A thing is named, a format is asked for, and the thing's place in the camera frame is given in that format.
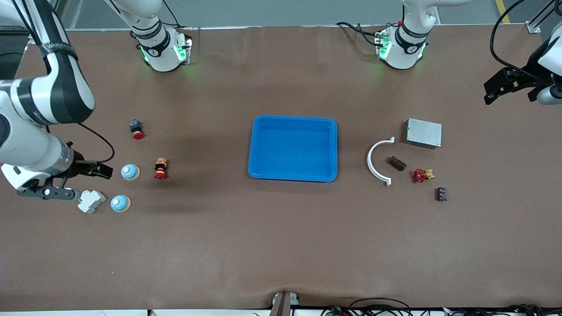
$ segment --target metal box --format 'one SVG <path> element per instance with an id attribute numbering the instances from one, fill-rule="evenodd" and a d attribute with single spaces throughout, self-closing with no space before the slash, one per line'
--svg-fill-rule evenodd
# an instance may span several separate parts
<path id="1" fill-rule="evenodd" d="M 428 149 L 441 147 L 441 124 L 408 119 L 406 122 L 406 143 Z"/>

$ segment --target brown table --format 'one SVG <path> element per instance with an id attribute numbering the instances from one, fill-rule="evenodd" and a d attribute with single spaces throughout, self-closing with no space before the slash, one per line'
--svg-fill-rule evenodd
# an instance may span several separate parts
<path id="1" fill-rule="evenodd" d="M 490 26 L 439 26 L 414 68 L 392 70 L 339 28 L 249 28 L 193 33 L 193 63 L 147 67 L 127 32 L 74 33 L 96 97 L 87 125 L 117 154 L 111 180 L 68 185 L 128 195 L 116 214 L 16 196 L 0 181 L 0 309 L 259 308 L 291 290 L 302 304 L 387 296 L 412 306 L 562 304 L 562 110 L 525 92 L 482 100 L 501 65 Z M 500 56 L 524 65 L 540 44 L 502 26 Z M 44 72 L 35 49 L 19 76 Z M 252 121 L 260 114 L 333 118 L 339 174 L 332 183 L 252 179 Z M 435 151 L 396 143 L 408 118 L 443 124 Z M 127 122 L 140 120 L 135 141 Z M 52 132 L 89 159 L 106 145 L 75 125 Z M 385 159 L 408 164 L 397 172 Z M 170 178 L 153 178 L 155 159 Z M 127 182 L 126 163 L 142 172 Z M 413 184 L 410 172 L 436 179 Z M 447 187 L 449 200 L 434 200 Z"/>

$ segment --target light blue ball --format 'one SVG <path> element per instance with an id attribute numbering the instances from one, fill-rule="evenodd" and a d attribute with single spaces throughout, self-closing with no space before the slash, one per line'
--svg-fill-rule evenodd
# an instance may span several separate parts
<path id="1" fill-rule="evenodd" d="M 139 167 L 133 164 L 127 164 L 124 165 L 123 168 L 121 168 L 121 176 L 125 180 L 135 180 L 138 178 L 140 173 L 141 170 L 139 169 Z"/>
<path id="2" fill-rule="evenodd" d="M 124 195 L 118 195 L 111 199 L 111 209 L 117 213 L 126 211 L 130 206 L 131 200 Z"/>

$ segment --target blue plastic tray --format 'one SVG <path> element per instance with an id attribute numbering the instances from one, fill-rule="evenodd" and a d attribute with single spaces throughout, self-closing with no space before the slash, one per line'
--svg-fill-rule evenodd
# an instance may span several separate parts
<path id="1" fill-rule="evenodd" d="M 256 117 L 248 172 L 258 179 L 333 181 L 338 174 L 336 122 L 299 116 Z"/>

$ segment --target yellow tape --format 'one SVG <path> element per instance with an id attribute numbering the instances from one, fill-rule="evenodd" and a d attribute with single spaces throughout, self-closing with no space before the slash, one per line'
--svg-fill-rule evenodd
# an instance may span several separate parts
<path id="1" fill-rule="evenodd" d="M 497 9 L 500 12 L 500 15 L 504 14 L 505 12 L 505 4 L 504 0 L 496 0 Z M 504 19 L 501 20 L 503 23 L 510 23 L 509 17 L 507 15 L 504 16 Z"/>

